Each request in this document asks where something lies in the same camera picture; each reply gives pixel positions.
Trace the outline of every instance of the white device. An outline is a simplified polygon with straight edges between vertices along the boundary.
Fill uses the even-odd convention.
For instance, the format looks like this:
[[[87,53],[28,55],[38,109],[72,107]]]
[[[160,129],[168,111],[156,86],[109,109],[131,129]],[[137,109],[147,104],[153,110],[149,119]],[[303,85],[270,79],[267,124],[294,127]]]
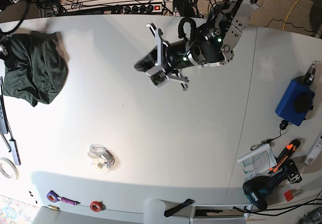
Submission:
[[[321,151],[322,151],[322,132],[318,135],[314,144],[308,151],[304,163],[307,165],[312,165],[313,162],[318,157],[318,155],[321,153]]]

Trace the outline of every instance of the white table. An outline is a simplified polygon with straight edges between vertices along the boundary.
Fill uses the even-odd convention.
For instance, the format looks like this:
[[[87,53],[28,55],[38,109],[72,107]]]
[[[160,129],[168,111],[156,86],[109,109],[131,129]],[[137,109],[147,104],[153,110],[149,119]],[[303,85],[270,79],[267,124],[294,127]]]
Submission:
[[[241,189],[245,177],[235,164],[236,156],[278,134],[280,119],[274,110],[296,72],[304,73],[312,60],[322,61],[318,50],[322,41],[248,27],[233,62],[186,69],[187,92],[177,83],[156,89],[133,68],[155,45],[145,27],[151,21],[162,28],[165,39],[177,41],[180,18],[176,17],[75,16],[22,24],[21,33],[59,32],[59,51],[69,74],[50,105],[32,108],[24,100],[5,97],[22,165],[19,180],[5,181],[1,195],[35,204],[28,193],[34,184],[40,205],[50,204],[46,194],[54,190],[84,205],[59,203],[62,210],[124,220],[142,213],[148,198],[177,203],[192,198],[198,204],[247,202]],[[1,24],[1,28],[14,25]],[[304,45],[313,49],[305,52]],[[285,52],[284,58],[278,57],[278,51]],[[259,100],[263,94],[264,102]],[[315,119],[300,128],[289,127],[273,148],[275,154],[297,136],[307,140],[301,150],[309,149],[322,116],[320,108],[314,113]],[[114,154],[114,171],[100,175],[91,167],[87,151],[93,143]],[[0,150],[1,157],[12,159],[4,144]],[[312,168],[319,169],[318,163]],[[312,181],[315,174],[305,176],[302,183]],[[111,211],[90,211],[85,206],[94,200],[102,200]],[[127,214],[115,217],[119,211]]]

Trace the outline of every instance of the purple tape roll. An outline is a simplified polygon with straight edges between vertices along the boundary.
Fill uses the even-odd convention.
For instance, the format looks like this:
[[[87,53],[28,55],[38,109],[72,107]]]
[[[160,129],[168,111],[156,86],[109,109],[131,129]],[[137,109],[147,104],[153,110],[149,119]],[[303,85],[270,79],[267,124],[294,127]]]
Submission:
[[[47,199],[51,202],[58,202],[58,195],[52,190],[47,194]]]

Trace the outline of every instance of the red tape roll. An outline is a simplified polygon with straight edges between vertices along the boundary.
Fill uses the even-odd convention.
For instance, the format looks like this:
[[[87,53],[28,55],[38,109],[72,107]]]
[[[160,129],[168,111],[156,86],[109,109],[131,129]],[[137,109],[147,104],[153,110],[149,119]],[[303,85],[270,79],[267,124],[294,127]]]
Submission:
[[[102,206],[99,201],[92,201],[90,208],[92,211],[95,211],[95,212],[100,212],[102,210]]]

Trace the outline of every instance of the blue box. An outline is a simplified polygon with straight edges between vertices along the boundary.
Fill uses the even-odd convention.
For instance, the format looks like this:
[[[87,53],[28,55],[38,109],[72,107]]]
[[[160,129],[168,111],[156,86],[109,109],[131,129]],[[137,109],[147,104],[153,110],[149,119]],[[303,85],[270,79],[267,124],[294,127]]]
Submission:
[[[296,80],[292,80],[284,96],[282,97],[282,100],[275,110],[275,113],[278,116],[293,123],[296,126],[301,125],[302,121],[305,119],[305,116],[308,113],[308,110],[301,113],[295,110],[294,102],[301,94],[308,94],[310,98],[309,100],[313,102],[315,93],[311,91],[308,86],[303,85]]]

